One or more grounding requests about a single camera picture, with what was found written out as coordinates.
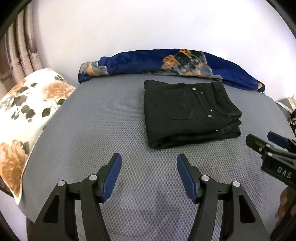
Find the person right hand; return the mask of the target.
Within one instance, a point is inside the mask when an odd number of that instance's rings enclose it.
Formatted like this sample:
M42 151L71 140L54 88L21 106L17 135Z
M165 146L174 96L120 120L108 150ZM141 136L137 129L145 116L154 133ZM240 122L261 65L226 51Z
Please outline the person right hand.
M280 195L280 205L278 207L278 210L275 214L275 218L280 218L285 216L285 214L290 210L290 214L292 216L295 215L295 205L293 204L293 201L295 200L295 189L288 186Z

